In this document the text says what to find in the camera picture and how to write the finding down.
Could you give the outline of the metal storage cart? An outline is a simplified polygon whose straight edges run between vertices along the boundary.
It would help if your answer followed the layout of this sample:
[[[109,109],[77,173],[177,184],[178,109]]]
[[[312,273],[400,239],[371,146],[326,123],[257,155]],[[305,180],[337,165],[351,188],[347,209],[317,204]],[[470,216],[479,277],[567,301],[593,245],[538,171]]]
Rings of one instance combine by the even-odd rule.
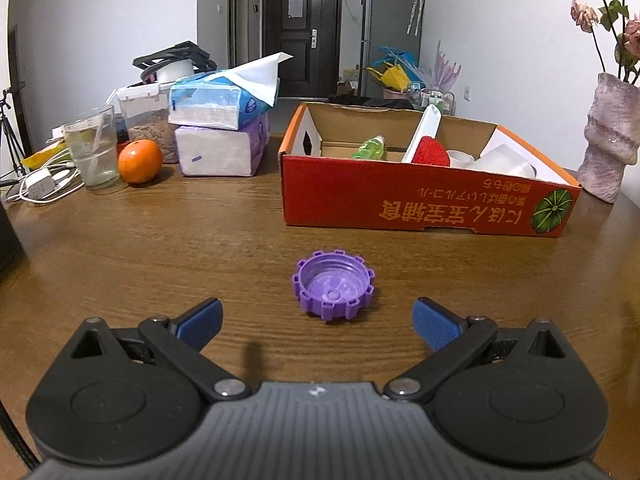
[[[425,110],[429,105],[434,105],[443,115],[456,114],[456,98],[453,93],[427,89],[419,81],[410,82],[405,97],[415,110]]]

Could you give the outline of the purple bottle cap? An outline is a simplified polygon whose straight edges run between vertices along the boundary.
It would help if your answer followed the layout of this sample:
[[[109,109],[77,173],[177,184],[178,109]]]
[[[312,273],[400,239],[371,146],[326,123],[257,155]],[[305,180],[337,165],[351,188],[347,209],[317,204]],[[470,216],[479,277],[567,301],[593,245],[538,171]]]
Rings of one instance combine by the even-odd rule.
[[[332,322],[352,320],[371,303],[374,279],[362,257],[343,249],[317,250],[296,263],[292,287],[300,310]]]

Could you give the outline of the black monitor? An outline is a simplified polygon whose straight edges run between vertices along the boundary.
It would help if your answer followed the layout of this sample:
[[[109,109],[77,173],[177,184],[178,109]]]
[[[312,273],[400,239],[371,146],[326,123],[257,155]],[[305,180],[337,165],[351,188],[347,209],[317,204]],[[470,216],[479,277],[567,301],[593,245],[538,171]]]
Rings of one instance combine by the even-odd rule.
[[[4,205],[0,206],[0,271],[6,274],[25,258],[24,248],[18,239]]]

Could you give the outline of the dark front door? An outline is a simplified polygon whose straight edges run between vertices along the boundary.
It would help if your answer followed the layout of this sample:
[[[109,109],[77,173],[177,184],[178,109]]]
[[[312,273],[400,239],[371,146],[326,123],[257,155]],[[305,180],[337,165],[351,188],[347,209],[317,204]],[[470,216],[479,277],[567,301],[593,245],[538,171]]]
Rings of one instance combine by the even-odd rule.
[[[262,53],[283,52],[280,95],[325,99],[340,67],[342,0],[262,0]]]

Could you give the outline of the green spray bottle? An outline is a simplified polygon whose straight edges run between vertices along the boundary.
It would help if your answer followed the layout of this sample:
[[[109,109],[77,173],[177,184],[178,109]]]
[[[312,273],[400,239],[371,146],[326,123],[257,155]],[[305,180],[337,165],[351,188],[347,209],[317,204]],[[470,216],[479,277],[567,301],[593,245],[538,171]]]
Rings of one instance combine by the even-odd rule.
[[[352,159],[363,160],[382,160],[385,154],[385,139],[384,136],[374,136],[357,148],[357,151],[352,154]]]

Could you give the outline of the clear plastic food container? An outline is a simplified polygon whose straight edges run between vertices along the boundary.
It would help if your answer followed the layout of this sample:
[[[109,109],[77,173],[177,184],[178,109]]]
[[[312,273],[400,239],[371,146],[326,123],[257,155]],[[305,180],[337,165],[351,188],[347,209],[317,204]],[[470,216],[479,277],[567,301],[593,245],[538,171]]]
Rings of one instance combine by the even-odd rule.
[[[169,122],[171,82],[134,84],[113,90],[106,99],[124,118],[129,140],[152,140],[163,154],[165,164],[179,161],[175,130]]]

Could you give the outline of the red lint brush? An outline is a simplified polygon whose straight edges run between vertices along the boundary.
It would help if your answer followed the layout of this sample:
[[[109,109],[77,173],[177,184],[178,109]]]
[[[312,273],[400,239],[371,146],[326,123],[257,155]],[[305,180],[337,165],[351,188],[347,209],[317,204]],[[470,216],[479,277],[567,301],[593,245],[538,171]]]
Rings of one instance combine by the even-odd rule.
[[[422,113],[419,125],[402,156],[403,164],[448,167],[450,158],[446,148],[436,140],[442,113],[430,104]]]

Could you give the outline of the grey refrigerator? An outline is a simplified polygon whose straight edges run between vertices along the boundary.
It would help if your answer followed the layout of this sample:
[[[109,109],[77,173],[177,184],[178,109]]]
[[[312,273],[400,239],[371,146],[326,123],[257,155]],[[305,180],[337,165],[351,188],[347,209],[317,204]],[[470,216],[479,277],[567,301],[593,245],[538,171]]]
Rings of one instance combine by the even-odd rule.
[[[359,95],[382,98],[383,89],[367,71],[382,70],[387,50],[407,52],[418,62],[421,50],[421,0],[361,0]]]

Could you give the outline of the red cardboard box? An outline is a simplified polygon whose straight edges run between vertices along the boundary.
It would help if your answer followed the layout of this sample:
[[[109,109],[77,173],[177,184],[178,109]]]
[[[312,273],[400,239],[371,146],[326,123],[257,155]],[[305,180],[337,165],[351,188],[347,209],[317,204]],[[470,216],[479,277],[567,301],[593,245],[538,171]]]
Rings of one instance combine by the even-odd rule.
[[[415,110],[302,103],[279,148],[284,220],[290,226],[558,237],[580,186],[561,166],[502,125],[451,116],[436,140],[479,158],[501,144],[536,169],[525,179],[465,168],[403,164]],[[384,136],[382,160],[352,159]]]

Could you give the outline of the black items on container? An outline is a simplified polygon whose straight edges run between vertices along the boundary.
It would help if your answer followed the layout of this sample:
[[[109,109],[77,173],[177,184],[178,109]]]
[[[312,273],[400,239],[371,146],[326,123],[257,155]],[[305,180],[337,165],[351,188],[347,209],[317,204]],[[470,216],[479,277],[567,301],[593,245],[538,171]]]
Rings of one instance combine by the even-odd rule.
[[[212,72],[217,63],[208,52],[192,41],[183,41],[172,47],[139,56],[132,61],[142,70],[145,84],[166,84],[197,73]]]

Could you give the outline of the dried pink roses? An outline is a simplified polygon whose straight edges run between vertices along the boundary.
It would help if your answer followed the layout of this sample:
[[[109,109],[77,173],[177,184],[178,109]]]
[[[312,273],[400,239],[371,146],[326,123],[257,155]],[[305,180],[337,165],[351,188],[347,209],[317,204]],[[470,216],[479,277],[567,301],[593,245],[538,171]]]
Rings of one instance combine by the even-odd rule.
[[[613,75],[624,84],[639,84],[639,14],[632,14],[627,0],[601,0],[594,8],[572,0],[570,19],[584,34],[591,37],[596,49],[600,69],[606,73],[606,64],[597,37],[602,28],[614,38]]]

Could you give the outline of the black bag on chair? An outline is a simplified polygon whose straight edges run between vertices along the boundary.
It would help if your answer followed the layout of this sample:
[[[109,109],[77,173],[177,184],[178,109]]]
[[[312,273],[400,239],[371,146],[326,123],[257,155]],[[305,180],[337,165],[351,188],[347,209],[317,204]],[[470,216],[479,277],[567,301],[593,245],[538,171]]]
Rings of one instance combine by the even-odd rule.
[[[360,106],[371,108],[389,108],[390,110],[413,110],[413,105],[405,98],[382,99],[354,96],[353,94],[337,94],[330,96],[328,102],[341,106]]]

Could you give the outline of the clear drinking glass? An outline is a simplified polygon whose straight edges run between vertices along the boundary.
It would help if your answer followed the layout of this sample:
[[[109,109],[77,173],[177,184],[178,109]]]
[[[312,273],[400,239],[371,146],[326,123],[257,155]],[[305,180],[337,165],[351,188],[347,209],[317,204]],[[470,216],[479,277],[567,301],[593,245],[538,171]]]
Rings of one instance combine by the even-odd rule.
[[[107,188],[118,180],[113,105],[95,108],[64,124],[63,136],[86,188]]]

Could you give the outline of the grey tape roll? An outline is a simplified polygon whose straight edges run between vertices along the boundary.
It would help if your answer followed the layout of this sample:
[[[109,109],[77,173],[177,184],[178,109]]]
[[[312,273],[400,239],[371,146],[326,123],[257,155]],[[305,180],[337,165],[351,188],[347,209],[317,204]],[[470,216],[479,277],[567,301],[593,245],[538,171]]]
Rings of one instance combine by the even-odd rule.
[[[457,150],[448,150],[449,166],[452,168],[466,168],[475,162],[475,158],[465,152]]]

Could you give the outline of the blue tissue pack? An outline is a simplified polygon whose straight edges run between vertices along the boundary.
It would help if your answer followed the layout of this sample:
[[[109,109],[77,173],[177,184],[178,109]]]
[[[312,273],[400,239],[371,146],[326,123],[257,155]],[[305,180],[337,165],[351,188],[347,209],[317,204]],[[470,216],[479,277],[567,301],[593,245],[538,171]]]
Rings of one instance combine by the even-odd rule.
[[[278,52],[228,70],[196,74],[169,90],[174,125],[241,130],[277,102],[279,65],[293,55]]]

